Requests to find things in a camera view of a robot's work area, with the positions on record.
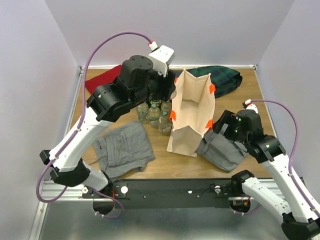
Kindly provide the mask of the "green Perrier bottle yellow label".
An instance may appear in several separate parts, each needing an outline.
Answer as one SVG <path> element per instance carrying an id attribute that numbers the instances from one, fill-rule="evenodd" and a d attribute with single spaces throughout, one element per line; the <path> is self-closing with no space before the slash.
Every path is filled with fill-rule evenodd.
<path id="1" fill-rule="evenodd" d="M 155 104 L 158 108 L 160 108 L 162 103 L 163 103 L 163 101 L 161 99 L 155 98 L 153 96 L 149 98 L 149 106 L 150 107 L 153 104 Z"/>

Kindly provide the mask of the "clear Chang soda bottle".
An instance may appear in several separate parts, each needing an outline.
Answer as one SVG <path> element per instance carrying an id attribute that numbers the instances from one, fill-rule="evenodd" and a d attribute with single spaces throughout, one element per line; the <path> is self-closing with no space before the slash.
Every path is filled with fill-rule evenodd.
<path id="1" fill-rule="evenodd" d="M 166 102 L 164 101 L 161 104 L 160 110 L 162 112 L 167 112 L 167 114 L 169 115 L 172 111 L 172 102 L 171 101 L 166 101 Z"/>
<path id="2" fill-rule="evenodd" d="M 148 122 L 151 127 L 157 128 L 159 126 L 160 115 L 161 110 L 159 107 L 155 103 L 151 104 L 147 114 Z"/>
<path id="3" fill-rule="evenodd" d="M 148 121 L 147 120 L 148 111 L 149 111 L 149 106 L 146 102 L 141 103 L 136 107 L 137 117 L 141 123 L 146 123 Z"/>
<path id="4" fill-rule="evenodd" d="M 167 111 L 163 111 L 158 119 L 158 131 L 166 136 L 169 136 L 172 130 L 172 122 L 169 119 Z"/>

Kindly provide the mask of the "beige canvas tote bag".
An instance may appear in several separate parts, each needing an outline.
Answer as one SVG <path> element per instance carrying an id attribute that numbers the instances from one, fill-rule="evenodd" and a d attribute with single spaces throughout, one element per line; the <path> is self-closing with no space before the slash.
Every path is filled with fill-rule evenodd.
<path id="1" fill-rule="evenodd" d="M 196 77 L 186 69 L 175 80 L 167 151 L 196 157 L 196 150 L 207 131 L 213 128 L 216 86 L 211 75 Z"/>

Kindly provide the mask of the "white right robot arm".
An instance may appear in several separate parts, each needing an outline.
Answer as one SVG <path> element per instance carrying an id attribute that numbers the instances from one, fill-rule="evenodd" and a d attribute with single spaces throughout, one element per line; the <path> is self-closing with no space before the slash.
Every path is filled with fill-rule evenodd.
<path id="1" fill-rule="evenodd" d="M 223 136 L 244 145 L 250 156 L 268 171 L 283 197 L 279 197 L 248 170 L 231 177 L 230 191 L 256 200 L 281 224 L 289 240 L 313 240 L 320 235 L 320 205 L 312 197 L 295 170 L 289 166 L 290 158 L 280 141 L 264 134 L 260 115 L 252 109 L 238 113 L 225 110 L 213 125 L 219 133 L 226 125 Z"/>

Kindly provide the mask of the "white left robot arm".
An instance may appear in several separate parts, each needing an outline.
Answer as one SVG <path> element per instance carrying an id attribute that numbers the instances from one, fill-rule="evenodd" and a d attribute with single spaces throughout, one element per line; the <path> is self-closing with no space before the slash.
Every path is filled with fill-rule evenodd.
<path id="1" fill-rule="evenodd" d="M 66 187 L 83 184 L 101 198 L 111 191 L 106 173 L 91 169 L 82 159 L 84 152 L 98 136 L 122 115 L 145 102 L 150 96 L 168 101 L 175 90 L 175 74 L 169 69 L 173 53 L 150 53 L 147 57 L 134 55 L 121 65 L 112 83 L 97 87 L 87 100 L 85 116 L 51 150 L 43 150 L 40 157 L 52 163 L 50 177 L 54 183 Z"/>

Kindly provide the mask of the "dark teal folded jacket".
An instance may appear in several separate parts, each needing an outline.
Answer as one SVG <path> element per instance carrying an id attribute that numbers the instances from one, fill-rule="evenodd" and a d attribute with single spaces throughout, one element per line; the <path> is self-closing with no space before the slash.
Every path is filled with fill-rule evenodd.
<path id="1" fill-rule="evenodd" d="M 181 75 L 181 73 L 183 72 L 183 70 L 172 70 L 172 69 L 171 69 L 171 71 L 174 73 L 176 78 L 178 78 Z"/>

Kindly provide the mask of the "grey pleated skirt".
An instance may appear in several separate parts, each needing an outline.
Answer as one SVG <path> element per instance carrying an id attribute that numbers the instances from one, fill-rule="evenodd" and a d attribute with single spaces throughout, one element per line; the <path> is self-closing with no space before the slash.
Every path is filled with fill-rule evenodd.
<path id="1" fill-rule="evenodd" d="M 233 142 L 223 136 L 226 129 L 225 124 L 219 133 L 209 130 L 201 140 L 196 153 L 221 170 L 232 172 L 249 154 L 242 143 Z"/>

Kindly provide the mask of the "green plaid folded skirt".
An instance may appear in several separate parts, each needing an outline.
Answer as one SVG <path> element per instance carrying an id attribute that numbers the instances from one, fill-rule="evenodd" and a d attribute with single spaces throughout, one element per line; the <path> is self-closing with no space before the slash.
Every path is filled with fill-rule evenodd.
<path id="1" fill-rule="evenodd" d="M 210 65 L 187 70 L 195 77 L 210 74 L 211 83 L 215 85 L 215 97 L 219 98 L 236 90 L 242 83 L 241 73 L 221 65 Z"/>

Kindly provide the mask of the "red folded cloth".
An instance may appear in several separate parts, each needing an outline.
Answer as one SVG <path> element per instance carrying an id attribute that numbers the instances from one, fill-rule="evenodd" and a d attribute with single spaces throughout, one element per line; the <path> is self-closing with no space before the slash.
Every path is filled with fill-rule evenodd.
<path id="1" fill-rule="evenodd" d="M 112 83 L 119 76 L 121 69 L 121 65 L 111 69 L 89 69 L 85 80 L 86 90 L 93 94 L 97 87 Z"/>

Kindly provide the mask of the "grey knit shorts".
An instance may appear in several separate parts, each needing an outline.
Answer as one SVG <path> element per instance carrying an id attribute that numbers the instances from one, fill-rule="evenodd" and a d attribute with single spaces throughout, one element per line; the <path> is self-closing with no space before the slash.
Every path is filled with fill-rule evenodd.
<path id="1" fill-rule="evenodd" d="M 139 121 L 106 131 L 92 146 L 100 169 L 113 181 L 131 170 L 144 171 L 155 159 L 147 132 Z"/>

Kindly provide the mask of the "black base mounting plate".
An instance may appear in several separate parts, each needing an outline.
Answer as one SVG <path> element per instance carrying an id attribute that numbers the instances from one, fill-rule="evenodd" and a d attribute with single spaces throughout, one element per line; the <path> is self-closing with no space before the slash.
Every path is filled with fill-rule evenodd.
<path id="1" fill-rule="evenodd" d="M 234 190 L 230 178 L 121 179 L 113 183 L 115 196 L 127 209 L 246 208 L 249 197 Z"/>

